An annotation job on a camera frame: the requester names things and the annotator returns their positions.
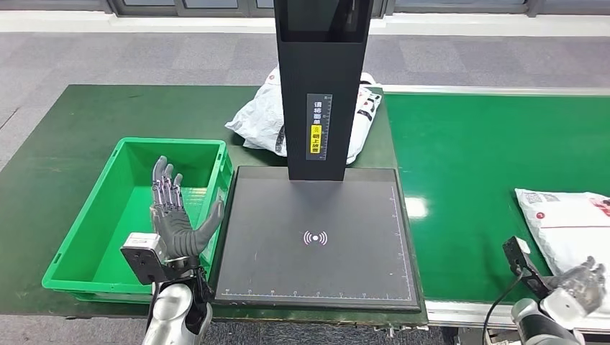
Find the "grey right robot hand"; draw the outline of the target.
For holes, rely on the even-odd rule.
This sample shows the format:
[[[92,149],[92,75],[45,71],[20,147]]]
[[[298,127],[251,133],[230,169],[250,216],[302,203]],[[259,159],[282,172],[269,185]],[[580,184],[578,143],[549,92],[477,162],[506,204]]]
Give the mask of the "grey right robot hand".
[[[604,264],[596,264],[592,256],[587,260],[560,275],[547,277],[547,284],[553,288],[561,288],[575,298],[583,308],[586,316],[599,309],[606,297],[606,268]]]

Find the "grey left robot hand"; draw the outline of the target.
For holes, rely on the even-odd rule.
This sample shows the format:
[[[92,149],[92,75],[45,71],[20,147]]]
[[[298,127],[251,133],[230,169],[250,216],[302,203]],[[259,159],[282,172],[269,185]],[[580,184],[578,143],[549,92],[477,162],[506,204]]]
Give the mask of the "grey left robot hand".
[[[194,229],[183,203],[182,179],[180,173],[173,175],[173,165],[167,157],[159,156],[152,169],[150,216],[153,229],[164,241],[171,259],[199,256],[224,218],[224,201],[217,200],[206,220]]]

